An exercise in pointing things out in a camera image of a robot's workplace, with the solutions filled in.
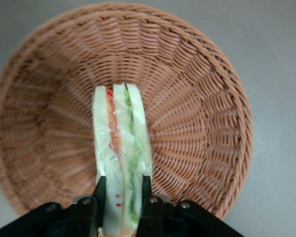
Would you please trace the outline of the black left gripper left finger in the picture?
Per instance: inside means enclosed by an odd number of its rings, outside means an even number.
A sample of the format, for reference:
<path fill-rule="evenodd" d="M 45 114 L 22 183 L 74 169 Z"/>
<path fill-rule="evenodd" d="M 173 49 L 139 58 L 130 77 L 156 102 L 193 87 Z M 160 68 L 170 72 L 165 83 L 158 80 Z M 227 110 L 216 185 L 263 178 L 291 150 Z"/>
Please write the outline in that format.
<path fill-rule="evenodd" d="M 73 217 L 74 237 L 98 236 L 98 229 L 103 226 L 106 183 L 106 176 L 101 176 L 92 195 L 77 201 Z"/>

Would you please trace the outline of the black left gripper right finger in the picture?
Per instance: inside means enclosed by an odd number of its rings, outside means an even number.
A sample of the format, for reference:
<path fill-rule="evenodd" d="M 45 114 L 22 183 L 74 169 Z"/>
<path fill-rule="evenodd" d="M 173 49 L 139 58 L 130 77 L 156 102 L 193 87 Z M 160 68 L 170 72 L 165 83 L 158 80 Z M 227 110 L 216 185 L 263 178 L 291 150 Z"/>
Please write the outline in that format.
<path fill-rule="evenodd" d="M 162 237 L 164 205 L 170 203 L 166 195 L 153 194 L 150 176 L 143 176 L 142 208 L 137 228 L 138 237 Z"/>

